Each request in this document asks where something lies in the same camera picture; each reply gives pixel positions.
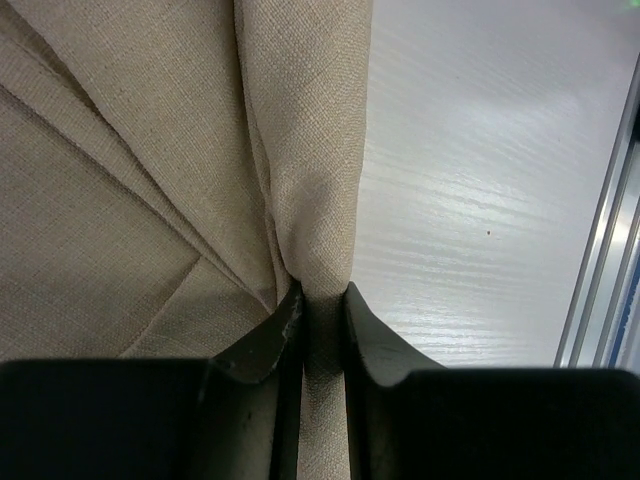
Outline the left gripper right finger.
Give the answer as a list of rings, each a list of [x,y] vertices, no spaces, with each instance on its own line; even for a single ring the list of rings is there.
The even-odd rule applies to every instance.
[[[615,369],[447,368],[343,297],[355,479],[635,479],[639,380]]]

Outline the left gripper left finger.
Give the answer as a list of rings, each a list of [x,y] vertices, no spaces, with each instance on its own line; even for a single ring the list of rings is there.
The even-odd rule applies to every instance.
[[[5,479],[293,479],[304,300],[212,358],[1,366]]]

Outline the beige cloth napkin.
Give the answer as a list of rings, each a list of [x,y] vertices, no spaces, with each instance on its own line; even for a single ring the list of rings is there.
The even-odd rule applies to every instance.
[[[294,281],[297,473],[350,475],[368,1],[5,1],[1,356],[205,357]]]

